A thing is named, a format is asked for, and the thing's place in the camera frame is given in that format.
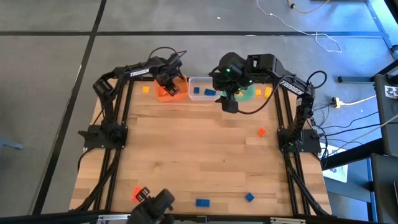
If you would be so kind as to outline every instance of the yellow block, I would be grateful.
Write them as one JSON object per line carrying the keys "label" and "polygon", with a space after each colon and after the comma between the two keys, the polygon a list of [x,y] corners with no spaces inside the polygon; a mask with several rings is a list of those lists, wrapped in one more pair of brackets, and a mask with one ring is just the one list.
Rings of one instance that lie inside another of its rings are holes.
{"label": "yellow block", "polygon": [[271,87],[266,87],[265,93],[264,93],[264,98],[268,98],[272,93],[272,88]]}
{"label": "yellow block", "polygon": [[149,86],[143,86],[142,87],[142,92],[143,93],[149,93]]}
{"label": "yellow block", "polygon": [[256,96],[261,96],[261,95],[262,95],[261,90],[256,90]]}

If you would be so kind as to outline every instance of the orange lego brick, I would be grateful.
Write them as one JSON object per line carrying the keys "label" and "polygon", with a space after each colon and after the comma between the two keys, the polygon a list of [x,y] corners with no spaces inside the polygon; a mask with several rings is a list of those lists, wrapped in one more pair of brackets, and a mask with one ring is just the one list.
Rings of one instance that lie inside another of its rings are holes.
{"label": "orange lego brick", "polygon": [[132,199],[131,199],[133,202],[139,202],[139,201],[136,199],[136,195],[138,194],[138,192],[139,192],[140,190],[142,190],[142,187],[141,187],[141,186],[137,186],[137,187],[134,189],[134,193],[132,194]]}
{"label": "orange lego brick", "polygon": [[265,135],[265,133],[266,133],[266,130],[264,130],[263,128],[260,128],[259,131],[258,131],[258,133],[259,133],[259,135],[260,135],[261,137],[263,137],[263,136]]}

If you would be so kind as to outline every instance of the black mounting bracket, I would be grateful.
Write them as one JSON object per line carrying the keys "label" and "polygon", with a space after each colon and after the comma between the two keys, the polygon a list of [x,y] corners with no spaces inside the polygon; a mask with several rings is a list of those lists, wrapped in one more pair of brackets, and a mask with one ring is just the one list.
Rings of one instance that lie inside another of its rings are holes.
{"label": "black mounting bracket", "polygon": [[87,131],[79,131],[78,133],[84,137],[84,147],[88,149],[124,149],[127,139],[127,130],[128,126],[120,126],[121,138],[119,141],[111,141],[101,129],[101,125],[90,125]]}
{"label": "black mounting bracket", "polygon": [[[286,138],[289,135],[288,129],[278,129],[277,134],[278,134],[279,149],[282,152],[296,152],[295,147],[284,147],[287,142]],[[314,135],[316,136],[317,134],[312,129],[303,130],[302,140],[301,140],[303,144],[297,146],[298,152],[315,152],[315,153],[321,152],[321,145],[319,145],[319,139],[313,138]]]}

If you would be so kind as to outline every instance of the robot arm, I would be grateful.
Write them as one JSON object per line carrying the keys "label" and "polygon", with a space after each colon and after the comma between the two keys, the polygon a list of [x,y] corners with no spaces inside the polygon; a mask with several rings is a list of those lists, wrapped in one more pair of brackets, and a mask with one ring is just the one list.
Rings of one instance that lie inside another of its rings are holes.
{"label": "robot arm", "polygon": [[[179,89],[173,79],[184,79],[180,67],[182,62],[178,52],[169,58],[152,57],[145,63],[116,67],[112,72],[102,75],[93,85],[103,110],[101,125],[90,125],[87,131],[78,133],[85,138],[87,148],[122,148],[126,142],[127,127],[121,126],[116,121],[113,101],[120,92],[121,87],[129,80],[139,76],[151,74],[164,90],[174,96]],[[109,79],[117,79],[115,87],[109,84]]]}
{"label": "robot arm", "polygon": [[294,122],[289,124],[289,134],[286,143],[296,144],[301,138],[301,132],[307,118],[313,115],[312,106],[315,99],[315,88],[294,74],[286,71],[281,62],[271,54],[248,55],[241,58],[236,53],[228,53],[220,60],[219,65],[209,74],[213,78],[213,88],[225,91],[221,96],[222,109],[229,113],[253,114],[262,109],[268,100],[253,112],[243,112],[238,109],[234,94],[245,90],[253,83],[271,83],[282,85],[297,95],[297,110]]}

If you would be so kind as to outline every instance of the blue block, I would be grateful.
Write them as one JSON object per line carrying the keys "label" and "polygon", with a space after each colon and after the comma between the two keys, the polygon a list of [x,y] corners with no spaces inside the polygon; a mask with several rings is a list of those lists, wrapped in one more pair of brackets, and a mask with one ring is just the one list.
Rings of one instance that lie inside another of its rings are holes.
{"label": "blue block", "polygon": [[247,200],[248,202],[251,202],[251,201],[253,201],[254,196],[253,196],[253,194],[251,194],[251,193],[249,192],[246,196],[244,196],[244,198],[246,198],[246,200]]}
{"label": "blue block", "polygon": [[208,199],[197,199],[197,207],[210,207],[210,200]]}
{"label": "blue block", "polygon": [[206,96],[215,96],[215,95],[216,95],[216,91],[206,89],[206,90],[205,90],[205,95],[206,95]]}
{"label": "blue block", "polygon": [[193,87],[193,93],[199,94],[199,87]]}

